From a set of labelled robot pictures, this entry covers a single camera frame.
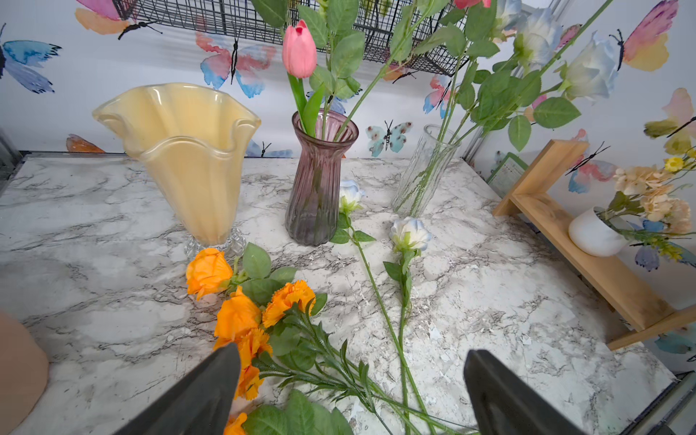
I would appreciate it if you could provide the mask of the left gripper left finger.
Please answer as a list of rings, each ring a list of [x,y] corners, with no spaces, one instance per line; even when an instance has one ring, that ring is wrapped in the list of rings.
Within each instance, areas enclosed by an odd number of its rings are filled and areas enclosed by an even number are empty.
[[[235,344],[217,349],[117,433],[223,433],[241,369]]]

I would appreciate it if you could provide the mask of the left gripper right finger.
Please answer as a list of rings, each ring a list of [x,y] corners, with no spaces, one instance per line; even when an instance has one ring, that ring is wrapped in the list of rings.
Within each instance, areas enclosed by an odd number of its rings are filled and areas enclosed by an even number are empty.
[[[482,435],[582,432],[487,350],[469,351],[463,377]]]

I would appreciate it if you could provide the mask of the pink rose pair stem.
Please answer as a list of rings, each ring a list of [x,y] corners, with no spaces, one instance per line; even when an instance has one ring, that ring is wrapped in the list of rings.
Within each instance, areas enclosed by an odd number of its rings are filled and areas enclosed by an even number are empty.
[[[304,79],[304,91],[310,98],[320,83],[327,86],[319,111],[326,125],[333,100],[358,94],[361,85],[355,73],[364,61],[365,34],[355,29],[359,13],[357,1],[255,1],[253,7],[263,21],[282,36],[286,29],[304,20],[317,49],[317,69]]]

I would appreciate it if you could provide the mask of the pink tulip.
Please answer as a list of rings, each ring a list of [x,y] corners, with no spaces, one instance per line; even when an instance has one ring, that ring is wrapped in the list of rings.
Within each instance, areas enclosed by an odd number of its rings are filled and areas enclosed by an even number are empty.
[[[286,29],[282,61],[297,106],[300,126],[305,134],[316,138],[317,120],[326,97],[327,86],[320,83],[313,95],[310,98],[306,97],[304,79],[309,79],[317,69],[317,49],[304,20]]]

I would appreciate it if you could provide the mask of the pink rose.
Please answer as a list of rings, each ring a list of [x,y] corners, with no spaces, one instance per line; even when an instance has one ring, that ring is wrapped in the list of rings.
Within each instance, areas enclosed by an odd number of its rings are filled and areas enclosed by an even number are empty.
[[[475,58],[470,43],[489,38],[495,21],[493,1],[398,1],[393,7],[393,28],[389,45],[382,54],[384,65],[373,81],[361,88],[360,99],[346,115],[351,121],[368,94],[384,77],[403,66],[417,67],[429,52],[442,45],[449,53],[454,68],[438,69],[441,74],[453,75],[462,65]],[[371,44],[373,27],[365,34],[365,48]]]

